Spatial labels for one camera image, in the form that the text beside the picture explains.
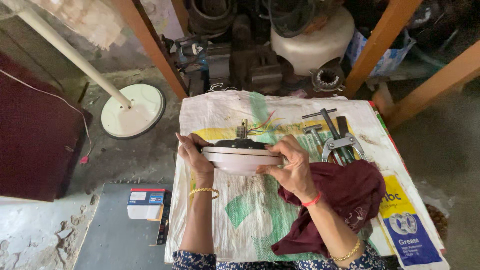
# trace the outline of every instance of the white cable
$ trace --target white cable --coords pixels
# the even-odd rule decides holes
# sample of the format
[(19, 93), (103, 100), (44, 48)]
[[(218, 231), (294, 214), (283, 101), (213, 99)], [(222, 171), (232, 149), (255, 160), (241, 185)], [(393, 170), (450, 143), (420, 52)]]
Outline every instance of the white cable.
[(8, 77), (14, 79), (15, 81), (17, 81), (17, 82), (19, 82), (19, 83), (21, 83), (21, 84), (23, 84), (23, 85), (25, 85), (25, 86), (30, 87), (31, 89), (33, 89), (33, 90), (35, 90), (35, 91), (38, 91), (38, 92), (41, 92), (41, 93), (44, 93), (44, 94), (47, 94), (47, 95), (51, 95), (51, 96), (54, 96), (54, 97), (56, 97), (56, 98), (59, 98), (59, 99), (63, 100), (63, 102), (67, 103), (67, 105), (68, 105), (70, 108), (76, 110), (79, 114), (81, 114), (82, 117), (83, 117), (83, 119), (84, 119), (85, 130), (87, 131), (87, 137), (88, 137), (88, 140), (90, 141), (90, 151), (88, 151), (88, 154), (86, 155), (86, 157), (88, 157), (88, 156), (90, 155), (90, 153), (92, 152), (92, 140), (90, 139), (90, 134), (88, 133), (87, 121), (85, 120), (85, 116), (84, 116), (84, 114), (83, 114), (81, 111), (79, 111), (79, 110), (78, 110), (77, 108), (75, 108), (74, 106), (70, 105), (66, 100), (64, 100), (63, 98), (61, 98), (61, 97), (59, 97), (59, 96), (53, 95), (53, 94), (51, 94), (51, 93), (48, 93), (48, 92), (45, 92), (45, 91), (42, 91), (42, 90), (38, 90), (38, 89), (36, 89), (35, 87), (33, 87), (33, 86), (31, 86), (31, 85), (29, 85), (29, 84), (27, 84), (27, 83), (25, 83), (25, 82), (23, 82), (23, 81), (15, 78), (15, 77), (13, 77), (12, 75), (6, 73), (5, 71), (3, 71), (3, 70), (1, 70), (1, 69), (0, 69), (0, 72), (2, 72), (3, 74), (7, 75)]

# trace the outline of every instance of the woman's left hand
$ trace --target woman's left hand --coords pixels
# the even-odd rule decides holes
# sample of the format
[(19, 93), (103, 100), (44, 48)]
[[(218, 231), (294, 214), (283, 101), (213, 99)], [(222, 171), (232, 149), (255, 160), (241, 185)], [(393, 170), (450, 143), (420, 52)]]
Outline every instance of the woman's left hand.
[(202, 139), (197, 134), (190, 134), (188, 136), (182, 136), (179, 133), (175, 133), (177, 138), (182, 143), (179, 148), (179, 155), (190, 166), (192, 171), (196, 173), (197, 182), (206, 182), (205, 184), (213, 185), (214, 167), (198, 150), (197, 145), (202, 147), (210, 146), (209, 142)]

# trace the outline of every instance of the gold bangle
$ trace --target gold bangle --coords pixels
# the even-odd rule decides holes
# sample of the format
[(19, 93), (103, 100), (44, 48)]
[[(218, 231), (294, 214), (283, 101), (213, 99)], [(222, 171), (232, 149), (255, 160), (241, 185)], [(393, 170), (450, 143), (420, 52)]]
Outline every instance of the gold bangle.
[(343, 256), (343, 257), (334, 257), (334, 256), (332, 256), (332, 255), (330, 254), (330, 252), (329, 252), (329, 254), (330, 254), (330, 257), (331, 257), (334, 261), (343, 261), (343, 260), (346, 260), (346, 259), (350, 258), (351, 256), (353, 256), (353, 254), (355, 254), (355, 253), (358, 251), (359, 247), (360, 247), (360, 238), (358, 238), (357, 245), (356, 245), (356, 246), (353, 248), (353, 250), (352, 250), (350, 253), (348, 253), (346, 256)]
[(197, 193), (197, 192), (200, 192), (200, 191), (211, 191), (211, 192), (216, 192), (217, 196), (213, 197), (212, 200), (218, 198), (218, 196), (220, 196), (220, 192), (218, 192), (218, 190), (216, 189), (212, 189), (212, 188), (197, 188), (197, 189), (194, 189), (190, 192), (190, 195), (194, 194), (194, 193)]

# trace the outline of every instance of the yellow wire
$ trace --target yellow wire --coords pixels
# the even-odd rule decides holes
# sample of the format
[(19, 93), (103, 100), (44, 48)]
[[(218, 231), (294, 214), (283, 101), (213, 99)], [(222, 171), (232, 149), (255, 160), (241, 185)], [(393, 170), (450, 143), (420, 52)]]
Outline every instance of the yellow wire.
[(283, 120), (285, 118), (275, 118), (273, 119), (272, 121), (270, 121), (270, 123), (268, 123), (267, 127), (264, 129), (264, 131), (262, 133), (259, 133), (259, 134), (253, 134), (253, 133), (248, 133), (247, 135), (248, 136), (260, 136), (260, 135), (263, 135), (267, 130), (268, 128), (270, 127), (270, 125), (274, 122), (274, 121), (277, 121), (277, 120)]

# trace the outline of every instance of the white pole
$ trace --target white pole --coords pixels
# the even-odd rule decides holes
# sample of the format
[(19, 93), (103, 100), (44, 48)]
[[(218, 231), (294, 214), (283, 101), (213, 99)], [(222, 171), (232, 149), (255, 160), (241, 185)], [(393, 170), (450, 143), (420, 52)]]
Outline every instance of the white pole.
[(87, 76), (92, 78), (99, 86), (107, 91), (114, 99), (123, 105), (124, 109), (130, 109), (132, 105), (124, 95), (107, 81), (80, 53), (63, 39), (45, 20), (29, 7), (23, 8), (17, 15), (37, 31), (42, 37), (50, 42), (55, 48), (63, 53), (70, 61), (80, 68)]

